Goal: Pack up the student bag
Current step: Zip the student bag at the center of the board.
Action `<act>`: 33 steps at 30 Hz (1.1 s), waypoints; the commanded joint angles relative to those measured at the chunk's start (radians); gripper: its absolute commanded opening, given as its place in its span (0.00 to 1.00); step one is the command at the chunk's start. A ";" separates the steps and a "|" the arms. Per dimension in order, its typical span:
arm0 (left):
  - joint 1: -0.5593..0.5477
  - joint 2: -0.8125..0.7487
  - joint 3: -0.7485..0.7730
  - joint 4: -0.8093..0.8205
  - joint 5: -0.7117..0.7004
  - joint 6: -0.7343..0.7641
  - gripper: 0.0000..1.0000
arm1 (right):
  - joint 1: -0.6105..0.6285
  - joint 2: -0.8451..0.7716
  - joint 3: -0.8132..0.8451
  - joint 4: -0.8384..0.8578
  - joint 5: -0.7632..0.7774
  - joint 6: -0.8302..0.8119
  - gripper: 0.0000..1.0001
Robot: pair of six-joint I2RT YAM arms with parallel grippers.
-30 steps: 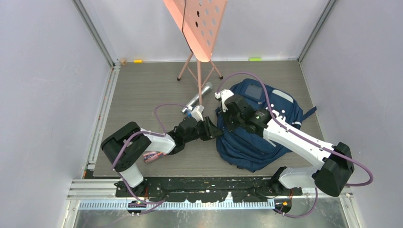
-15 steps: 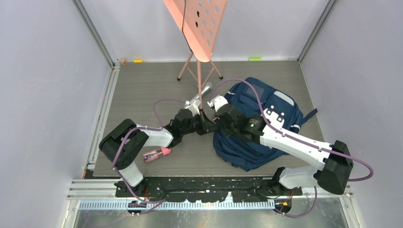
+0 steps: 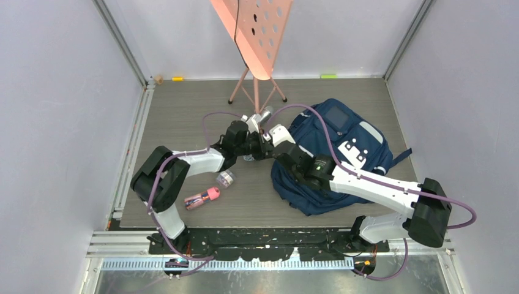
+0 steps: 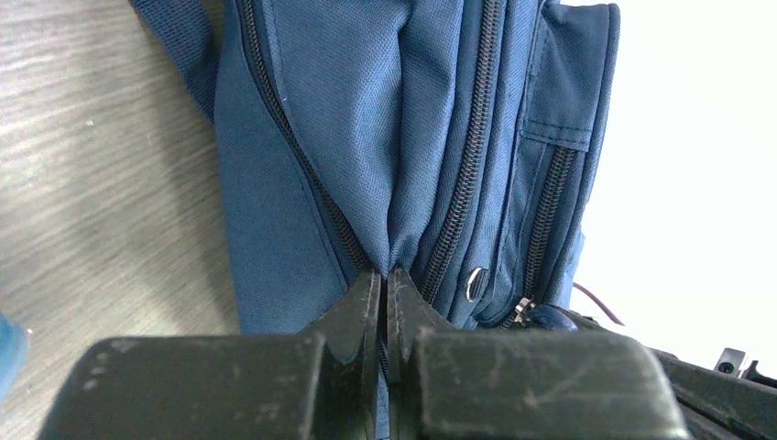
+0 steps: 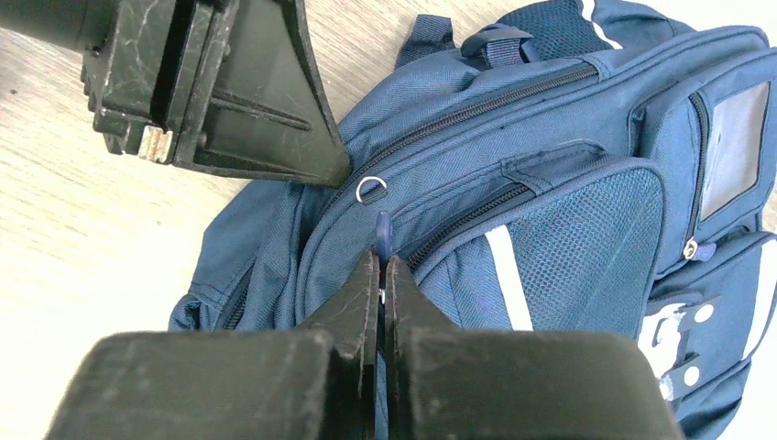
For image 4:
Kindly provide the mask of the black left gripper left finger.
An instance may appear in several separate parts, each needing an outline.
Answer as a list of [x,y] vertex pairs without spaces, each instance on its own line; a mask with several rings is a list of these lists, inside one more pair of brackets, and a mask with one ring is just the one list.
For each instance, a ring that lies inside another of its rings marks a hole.
[[381,278],[296,335],[116,337],[73,367],[43,439],[372,439]]

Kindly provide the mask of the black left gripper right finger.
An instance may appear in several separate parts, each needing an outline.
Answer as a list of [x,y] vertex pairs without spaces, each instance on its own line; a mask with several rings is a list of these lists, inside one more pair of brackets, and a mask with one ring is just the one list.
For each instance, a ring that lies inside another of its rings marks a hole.
[[395,439],[687,439],[652,352],[607,331],[459,330],[408,273],[386,287]]

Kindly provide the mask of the blue zipper pull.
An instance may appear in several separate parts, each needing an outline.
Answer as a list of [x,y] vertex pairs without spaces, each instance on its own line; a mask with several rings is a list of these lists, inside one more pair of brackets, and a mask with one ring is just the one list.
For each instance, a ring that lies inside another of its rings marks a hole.
[[577,333],[577,325],[561,309],[548,305],[537,305],[522,298],[514,309],[516,316],[511,319],[514,325],[522,329],[541,329]]

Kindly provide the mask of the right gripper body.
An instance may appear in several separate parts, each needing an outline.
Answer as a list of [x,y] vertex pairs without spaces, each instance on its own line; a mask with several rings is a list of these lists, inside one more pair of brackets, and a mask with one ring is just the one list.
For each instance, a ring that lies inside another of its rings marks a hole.
[[773,439],[776,389],[694,366],[571,313],[602,372],[571,424],[585,439]]

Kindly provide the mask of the navy blue student backpack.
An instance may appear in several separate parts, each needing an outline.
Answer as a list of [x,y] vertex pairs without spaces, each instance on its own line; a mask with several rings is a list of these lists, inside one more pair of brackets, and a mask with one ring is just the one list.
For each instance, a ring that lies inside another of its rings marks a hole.
[[136,1],[218,142],[238,319],[301,330],[404,269],[464,329],[566,307],[607,125],[614,4]]

